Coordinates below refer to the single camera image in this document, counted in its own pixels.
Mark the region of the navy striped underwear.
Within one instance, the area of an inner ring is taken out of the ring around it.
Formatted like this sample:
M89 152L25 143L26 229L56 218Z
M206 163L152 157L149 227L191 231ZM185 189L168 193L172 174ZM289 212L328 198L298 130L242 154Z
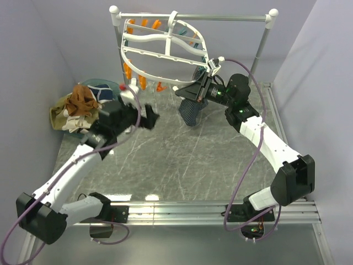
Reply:
M196 125L196 119L200 111L208 106L208 101L193 102L188 99L182 99L178 108L179 114L187 126L193 127Z

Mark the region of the white round clip hanger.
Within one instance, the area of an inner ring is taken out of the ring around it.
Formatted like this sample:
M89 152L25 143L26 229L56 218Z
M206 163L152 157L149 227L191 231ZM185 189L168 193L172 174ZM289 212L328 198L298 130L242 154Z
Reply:
M162 66L174 70L209 71L209 55L205 39L191 24L179 18L179 13L121 13L112 16L116 28L119 56L125 83L136 78L145 89L147 81L185 87L193 83L190 77L166 73Z

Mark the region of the navy blue bear underwear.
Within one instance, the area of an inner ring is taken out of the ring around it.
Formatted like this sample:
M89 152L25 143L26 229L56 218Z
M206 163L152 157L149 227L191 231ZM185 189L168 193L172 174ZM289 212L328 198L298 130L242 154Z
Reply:
M107 84L94 86L88 86L95 100L100 103L106 103L114 99L114 94L111 88Z

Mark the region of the brown orange underwear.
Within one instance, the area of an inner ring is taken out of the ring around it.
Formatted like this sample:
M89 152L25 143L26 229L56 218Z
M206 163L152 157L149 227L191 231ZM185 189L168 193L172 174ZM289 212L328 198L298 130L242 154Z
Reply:
M91 111L98 109L99 103L88 86L77 84L65 100L65 107L69 116L92 116Z

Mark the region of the khaki tan underwear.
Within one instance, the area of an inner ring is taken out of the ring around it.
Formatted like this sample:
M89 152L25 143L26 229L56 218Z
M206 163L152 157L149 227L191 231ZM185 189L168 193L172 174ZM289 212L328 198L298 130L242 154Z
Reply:
M51 122L52 128L54 130L62 130L62 126L66 123L66 118L63 116L63 111L66 109L65 100L70 95L71 94L68 94L68 95L60 98L57 101L56 105L54 107L50 108L50 110L49 110L50 122ZM86 121L88 121L89 123L93 124L94 121L98 119L98 110L99 109L93 109L91 111L92 116L85 116ZM84 132L86 132L88 129L80 129L80 130L77 130L74 133L79 133L82 130Z

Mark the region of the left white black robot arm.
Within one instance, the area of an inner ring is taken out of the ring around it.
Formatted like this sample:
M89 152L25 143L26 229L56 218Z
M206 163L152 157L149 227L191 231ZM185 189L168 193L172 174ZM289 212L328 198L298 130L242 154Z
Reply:
M139 107L121 100L103 105L98 119L82 137L69 160L50 180L33 194L21 194L17 201L19 226L45 244L56 242L67 228L77 222L95 218L98 222L111 220L111 201L93 192L85 199L66 203L81 180L117 147L117 137L130 126L152 130L159 118L152 106L145 104L146 115Z

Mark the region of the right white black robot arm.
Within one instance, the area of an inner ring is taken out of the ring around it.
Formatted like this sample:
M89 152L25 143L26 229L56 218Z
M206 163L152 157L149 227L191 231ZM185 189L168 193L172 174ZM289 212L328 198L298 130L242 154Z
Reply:
M231 127L257 147L271 164L275 178L269 187L243 199L237 209L228 204L225 216L233 214L243 221L254 221L273 206L288 206L309 195L315 189L315 161L289 147L265 123L265 114L259 114L249 102L249 78L233 74L227 84L216 83L206 74L192 84L173 87L175 95L186 103L201 104L212 101L226 107L225 116Z

